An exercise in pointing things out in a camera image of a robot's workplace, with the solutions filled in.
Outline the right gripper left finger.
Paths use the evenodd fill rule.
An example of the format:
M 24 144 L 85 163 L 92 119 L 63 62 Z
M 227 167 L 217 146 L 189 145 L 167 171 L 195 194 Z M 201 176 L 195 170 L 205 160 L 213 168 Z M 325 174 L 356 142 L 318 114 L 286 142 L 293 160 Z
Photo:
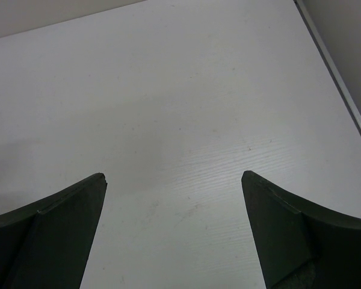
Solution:
M 79 288 L 105 200 L 95 173 L 0 215 L 0 288 Z

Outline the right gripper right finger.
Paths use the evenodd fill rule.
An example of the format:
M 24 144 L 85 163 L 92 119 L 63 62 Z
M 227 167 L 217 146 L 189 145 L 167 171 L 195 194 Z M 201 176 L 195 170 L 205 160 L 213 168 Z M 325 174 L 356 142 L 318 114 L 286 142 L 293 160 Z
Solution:
M 243 173 L 242 190 L 267 288 L 361 288 L 361 219 Z

